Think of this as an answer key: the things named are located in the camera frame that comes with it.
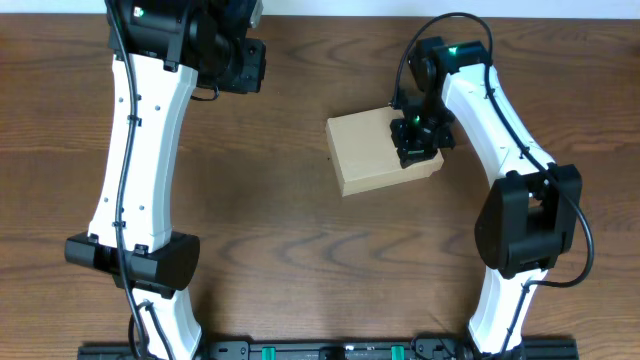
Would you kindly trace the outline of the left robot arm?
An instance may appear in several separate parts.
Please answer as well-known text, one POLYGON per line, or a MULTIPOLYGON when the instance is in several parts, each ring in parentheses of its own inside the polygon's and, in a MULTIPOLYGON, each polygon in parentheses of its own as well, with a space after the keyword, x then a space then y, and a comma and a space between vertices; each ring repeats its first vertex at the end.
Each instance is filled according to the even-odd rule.
POLYGON ((189 284, 198 237, 171 222, 183 120, 196 90, 260 90, 266 46, 248 36, 261 0, 118 0, 106 5, 114 112, 106 173, 88 228, 69 237, 69 263, 109 274, 130 310, 127 342, 84 345, 81 359, 202 359, 207 350, 189 284))

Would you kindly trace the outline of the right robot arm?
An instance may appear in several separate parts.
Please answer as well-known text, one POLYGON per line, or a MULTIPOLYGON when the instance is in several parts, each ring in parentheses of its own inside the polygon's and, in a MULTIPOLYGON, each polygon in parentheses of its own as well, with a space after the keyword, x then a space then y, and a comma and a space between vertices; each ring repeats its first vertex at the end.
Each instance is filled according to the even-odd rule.
POLYGON ((489 193, 474 226, 486 266, 478 305, 460 339, 414 340, 419 359, 576 359, 571 338, 525 338, 521 329, 537 288, 571 248, 582 179, 531 137, 505 97, 491 53, 479 41, 417 41, 405 58, 419 97, 399 92, 390 125, 407 169, 454 148, 459 123, 478 155, 489 193))

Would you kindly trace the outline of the cardboard box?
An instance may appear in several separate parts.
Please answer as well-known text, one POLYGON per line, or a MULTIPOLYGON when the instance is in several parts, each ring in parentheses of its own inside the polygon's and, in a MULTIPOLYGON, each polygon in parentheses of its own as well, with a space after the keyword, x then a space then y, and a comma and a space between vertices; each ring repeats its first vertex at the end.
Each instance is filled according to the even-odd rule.
POLYGON ((442 168, 441 154, 401 167, 390 128, 401 117, 401 111, 383 107, 327 120, 327 142, 342 196, 428 178, 442 168))

